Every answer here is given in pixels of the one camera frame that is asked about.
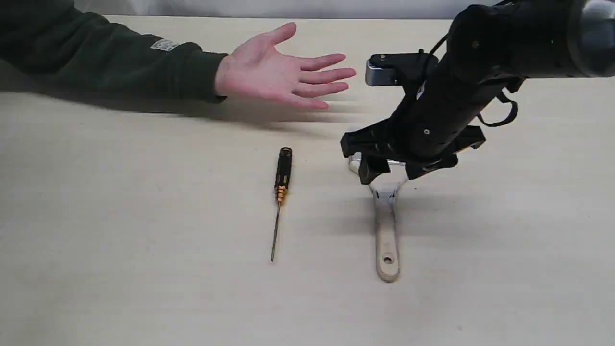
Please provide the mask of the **green fleece sleeve forearm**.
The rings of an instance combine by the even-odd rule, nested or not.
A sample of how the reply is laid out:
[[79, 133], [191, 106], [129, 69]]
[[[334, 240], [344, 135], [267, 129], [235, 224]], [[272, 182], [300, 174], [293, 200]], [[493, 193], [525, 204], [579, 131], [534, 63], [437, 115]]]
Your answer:
[[1, 59], [68, 90], [221, 103], [215, 79], [224, 53], [141, 34], [71, 0], [3, 0]]

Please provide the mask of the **person's bare hand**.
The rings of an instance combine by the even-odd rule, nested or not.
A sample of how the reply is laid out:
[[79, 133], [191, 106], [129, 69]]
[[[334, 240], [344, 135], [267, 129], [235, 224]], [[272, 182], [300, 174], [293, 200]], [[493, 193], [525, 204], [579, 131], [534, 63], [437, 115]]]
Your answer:
[[329, 107], [324, 96], [348, 90], [347, 80], [356, 76], [351, 67], [339, 68], [342, 53], [299, 57], [278, 51], [292, 39], [294, 22], [260, 33], [240, 44], [218, 65], [214, 79], [217, 96], [270, 101], [311, 110]]

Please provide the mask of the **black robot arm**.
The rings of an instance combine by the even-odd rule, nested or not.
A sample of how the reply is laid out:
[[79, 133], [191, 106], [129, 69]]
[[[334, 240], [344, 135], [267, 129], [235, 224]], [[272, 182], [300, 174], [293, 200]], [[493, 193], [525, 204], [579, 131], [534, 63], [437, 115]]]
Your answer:
[[486, 140], [471, 125], [494, 99], [510, 104], [527, 79], [614, 76], [612, 0], [504, 0], [472, 4], [452, 21], [429, 51], [376, 53], [367, 59], [366, 83], [400, 86], [404, 96], [391, 116], [346, 132], [341, 150], [359, 159], [361, 184], [390, 172], [394, 162], [408, 180], [455, 167], [459, 152]]

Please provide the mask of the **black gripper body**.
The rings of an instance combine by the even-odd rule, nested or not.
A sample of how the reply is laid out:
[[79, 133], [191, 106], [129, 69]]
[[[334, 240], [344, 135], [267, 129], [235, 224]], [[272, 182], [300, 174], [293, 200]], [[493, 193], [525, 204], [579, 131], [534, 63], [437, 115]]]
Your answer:
[[443, 127], [404, 127], [391, 119], [345, 132], [340, 140], [346, 158], [358, 153], [370, 160], [392, 160], [407, 166], [455, 166], [466, 149], [486, 141], [481, 127], [466, 125], [446, 131]]

